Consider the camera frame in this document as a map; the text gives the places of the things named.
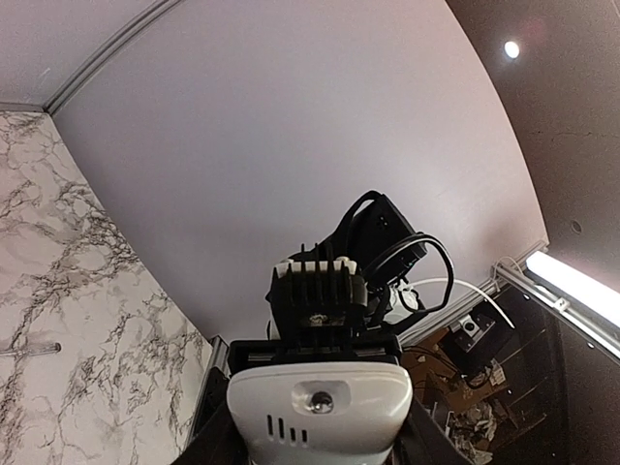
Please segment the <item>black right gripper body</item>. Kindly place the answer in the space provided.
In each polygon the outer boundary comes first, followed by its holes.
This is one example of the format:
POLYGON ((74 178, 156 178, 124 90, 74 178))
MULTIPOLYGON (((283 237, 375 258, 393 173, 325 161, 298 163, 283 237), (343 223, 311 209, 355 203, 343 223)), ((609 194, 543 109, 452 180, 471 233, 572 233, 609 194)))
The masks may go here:
POLYGON ((268 337, 231 343, 234 382, 402 377, 396 338, 367 328, 368 292, 355 261, 285 260, 273 267, 267 303, 268 337))

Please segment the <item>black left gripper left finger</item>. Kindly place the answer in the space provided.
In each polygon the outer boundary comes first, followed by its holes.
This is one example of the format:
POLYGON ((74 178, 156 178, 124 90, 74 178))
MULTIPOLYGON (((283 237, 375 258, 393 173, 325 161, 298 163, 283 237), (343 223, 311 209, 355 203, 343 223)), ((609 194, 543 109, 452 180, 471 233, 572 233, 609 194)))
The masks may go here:
POLYGON ((217 367, 209 370, 199 398, 186 449, 173 465, 248 464, 247 448, 229 411, 229 379, 217 367))

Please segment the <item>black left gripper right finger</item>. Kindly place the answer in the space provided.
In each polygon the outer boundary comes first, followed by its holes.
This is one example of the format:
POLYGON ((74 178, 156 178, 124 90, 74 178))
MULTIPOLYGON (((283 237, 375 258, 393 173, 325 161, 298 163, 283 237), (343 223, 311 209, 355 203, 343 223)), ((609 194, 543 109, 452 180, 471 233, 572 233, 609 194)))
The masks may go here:
POLYGON ((469 464, 445 432, 414 399, 411 382, 405 382, 402 399, 395 402, 391 414, 392 464, 469 464))

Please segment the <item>white remote control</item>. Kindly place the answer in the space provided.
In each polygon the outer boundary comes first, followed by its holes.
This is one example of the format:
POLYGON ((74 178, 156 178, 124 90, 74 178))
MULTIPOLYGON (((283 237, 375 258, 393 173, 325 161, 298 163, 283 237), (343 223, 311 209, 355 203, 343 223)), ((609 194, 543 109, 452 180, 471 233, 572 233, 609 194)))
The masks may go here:
POLYGON ((383 464, 412 399, 408 372, 385 362, 252 368, 227 390, 253 464, 383 464))

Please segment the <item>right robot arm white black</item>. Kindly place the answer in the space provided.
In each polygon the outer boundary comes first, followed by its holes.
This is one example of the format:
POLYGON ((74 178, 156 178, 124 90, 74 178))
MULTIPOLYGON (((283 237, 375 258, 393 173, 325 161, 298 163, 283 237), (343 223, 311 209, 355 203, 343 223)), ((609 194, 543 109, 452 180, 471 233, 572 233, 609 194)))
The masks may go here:
POLYGON ((265 297, 268 336, 232 342, 231 372, 295 363, 396 363, 396 336, 418 317, 388 322, 388 287, 426 253, 421 233, 386 195, 365 193, 331 235, 274 266, 265 297))

